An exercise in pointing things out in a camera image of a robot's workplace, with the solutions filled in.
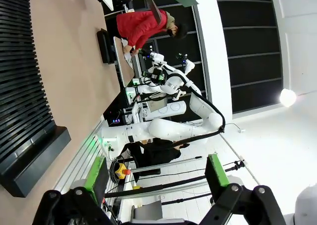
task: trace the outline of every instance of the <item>hand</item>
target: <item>hand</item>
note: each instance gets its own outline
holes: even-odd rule
[[[132,51],[132,56],[136,56],[139,53],[139,49]]]
[[[129,45],[126,45],[124,48],[123,48],[123,53],[126,54],[126,53],[130,53],[132,47],[129,46]]]

